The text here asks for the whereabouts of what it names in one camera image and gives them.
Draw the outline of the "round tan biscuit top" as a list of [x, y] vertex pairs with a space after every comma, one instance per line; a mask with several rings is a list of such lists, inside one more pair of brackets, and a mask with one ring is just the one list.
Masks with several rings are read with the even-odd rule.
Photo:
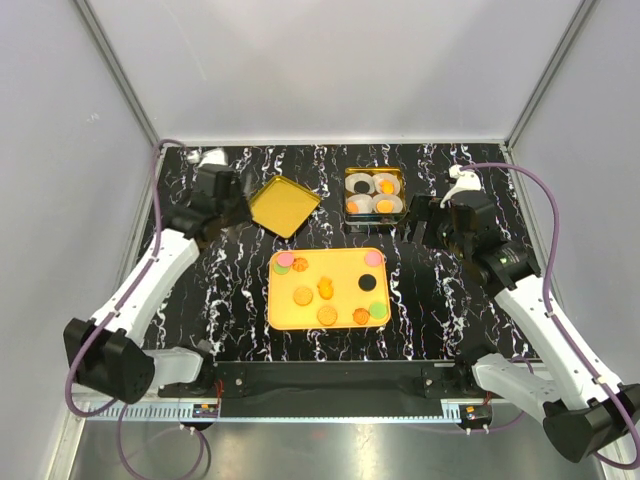
[[391, 200], [383, 199], [376, 203], [376, 211], [381, 214], [388, 214], [394, 211], [394, 203]]

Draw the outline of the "gold cookie tin box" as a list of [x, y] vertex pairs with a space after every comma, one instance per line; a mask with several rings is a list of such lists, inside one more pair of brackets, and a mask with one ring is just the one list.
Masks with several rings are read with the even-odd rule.
[[[346, 199], [350, 197], [346, 193], [345, 178], [354, 173], [367, 173], [373, 176], [378, 173], [394, 174], [400, 181], [401, 191], [398, 197], [403, 201], [403, 211], [397, 214], [383, 215], [376, 212], [368, 215], [349, 215], [346, 213]], [[379, 193], [376, 190], [370, 194], [373, 198]], [[347, 233], [365, 232], [368, 228], [387, 228], [400, 222], [407, 213], [406, 189], [402, 171], [397, 167], [347, 167], [344, 176], [344, 229]]]

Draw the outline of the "gold tin lid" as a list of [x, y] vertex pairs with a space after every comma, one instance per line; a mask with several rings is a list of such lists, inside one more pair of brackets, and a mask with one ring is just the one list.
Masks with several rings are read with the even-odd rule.
[[284, 176], [271, 178], [249, 201], [252, 219], [283, 239], [296, 234], [321, 197]]

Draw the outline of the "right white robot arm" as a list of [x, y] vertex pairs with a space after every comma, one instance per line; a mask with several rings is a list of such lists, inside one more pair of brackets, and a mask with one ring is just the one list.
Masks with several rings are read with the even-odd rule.
[[400, 223], [404, 241], [420, 224], [422, 244], [452, 254], [519, 326], [550, 377], [544, 380], [479, 345], [458, 355], [454, 384], [466, 396], [495, 394], [538, 421], [556, 451], [578, 463], [626, 435], [639, 439], [639, 387], [608, 369], [545, 288], [535, 258], [508, 241], [494, 202], [481, 191], [413, 196]]

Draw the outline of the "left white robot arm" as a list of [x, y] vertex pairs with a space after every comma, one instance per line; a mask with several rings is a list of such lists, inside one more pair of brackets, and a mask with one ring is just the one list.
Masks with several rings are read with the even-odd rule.
[[210, 350], [206, 342], [166, 350], [145, 350], [142, 344], [154, 315], [183, 273], [226, 229], [251, 218], [239, 173], [202, 162], [186, 201], [158, 219], [149, 249], [118, 290], [91, 319], [72, 319], [65, 327], [69, 409], [76, 408], [73, 385], [125, 404], [171, 384], [182, 384], [196, 396], [214, 388], [216, 372], [204, 364]]

